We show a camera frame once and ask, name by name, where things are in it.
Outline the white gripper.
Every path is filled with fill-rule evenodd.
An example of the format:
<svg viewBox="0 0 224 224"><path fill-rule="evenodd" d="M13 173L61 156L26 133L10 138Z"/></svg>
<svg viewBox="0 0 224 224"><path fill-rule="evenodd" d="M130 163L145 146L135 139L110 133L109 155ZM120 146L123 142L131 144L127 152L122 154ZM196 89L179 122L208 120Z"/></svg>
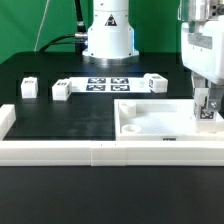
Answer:
<svg viewBox="0 0 224 224"><path fill-rule="evenodd" d="M224 21L207 21L194 33L189 28L188 22L181 26L181 50L183 65L195 72L191 74L194 99L208 96L208 109L219 111L222 88L217 85L224 85ZM205 78L217 85L208 88Z"/></svg>

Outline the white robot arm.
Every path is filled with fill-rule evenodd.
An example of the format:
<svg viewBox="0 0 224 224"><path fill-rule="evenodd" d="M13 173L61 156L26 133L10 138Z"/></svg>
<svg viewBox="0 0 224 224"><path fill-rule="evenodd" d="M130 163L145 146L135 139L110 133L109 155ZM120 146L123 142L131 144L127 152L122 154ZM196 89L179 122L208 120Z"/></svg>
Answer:
<svg viewBox="0 0 224 224"><path fill-rule="evenodd" d="M93 0L85 60L116 64L139 56L128 21L129 0ZM192 71L194 99L215 112L224 97L224 0L180 0L181 55Z"/></svg>

